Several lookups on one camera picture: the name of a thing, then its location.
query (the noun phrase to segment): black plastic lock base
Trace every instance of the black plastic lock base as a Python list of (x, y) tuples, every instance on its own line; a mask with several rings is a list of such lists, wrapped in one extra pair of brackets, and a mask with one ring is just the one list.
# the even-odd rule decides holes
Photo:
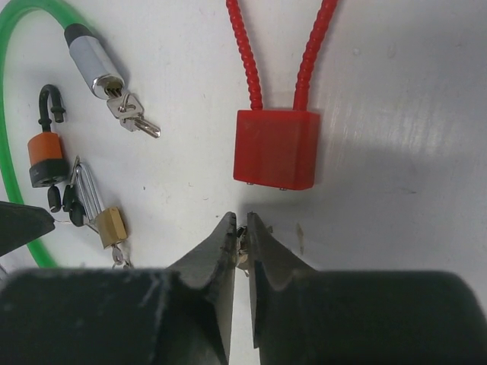
[(29, 169), (33, 188), (45, 188), (68, 179), (69, 164), (63, 159), (44, 160)]

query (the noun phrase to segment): brass padlock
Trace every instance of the brass padlock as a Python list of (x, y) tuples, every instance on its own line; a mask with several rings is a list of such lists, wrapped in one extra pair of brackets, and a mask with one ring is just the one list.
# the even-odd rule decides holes
[(110, 207), (96, 217), (95, 224), (105, 249), (127, 239), (127, 231), (117, 207)]

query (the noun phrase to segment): cable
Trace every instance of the cable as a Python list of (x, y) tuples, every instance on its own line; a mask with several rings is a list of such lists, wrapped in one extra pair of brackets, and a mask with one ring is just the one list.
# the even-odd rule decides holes
[(231, 26), (234, 29), (235, 39), (237, 40), (238, 52), (243, 61), (247, 85), (250, 93), (250, 108), (252, 110), (262, 110), (262, 93), (260, 90), (259, 72), (253, 58), (252, 48), (250, 47), (249, 37), (245, 31), (245, 24), (238, 6), (238, 0), (227, 0), (228, 15), (230, 15)]
[(307, 110), (307, 101), (310, 93), (310, 81), (313, 74), (314, 63), (317, 60), (321, 43), (325, 39), (326, 31), (333, 13), (335, 12), (338, 0), (323, 0), (318, 11), (317, 19), (314, 21), (306, 49), (303, 53), (303, 61), (299, 67), (298, 82), (294, 92), (293, 110)]
[[(0, 170), (2, 171), (8, 200), (23, 204), (22, 194), (15, 176), (10, 148), (8, 145), (7, 126), (5, 124), (4, 72), (8, 41), (18, 21), (34, 10), (50, 13), (58, 23), (66, 28), (70, 24), (87, 22), (70, 5), (60, 0), (11, 0), (0, 13)], [(46, 250), (41, 240), (34, 240), (27, 245), (33, 259), (41, 268), (57, 267), (56, 262)]]

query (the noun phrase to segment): black pointed object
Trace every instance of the black pointed object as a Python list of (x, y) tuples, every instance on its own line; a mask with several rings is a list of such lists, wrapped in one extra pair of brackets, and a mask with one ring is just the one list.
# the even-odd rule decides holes
[(43, 208), (0, 202), (0, 256), (54, 228), (54, 218)]

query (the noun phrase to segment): silver key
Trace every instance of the silver key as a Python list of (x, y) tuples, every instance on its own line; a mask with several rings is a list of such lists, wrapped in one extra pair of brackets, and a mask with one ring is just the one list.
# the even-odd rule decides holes
[(131, 131), (143, 131), (153, 138), (161, 136), (161, 129), (144, 118), (144, 107), (131, 93), (109, 99), (108, 108), (113, 116), (120, 120), (120, 125)]

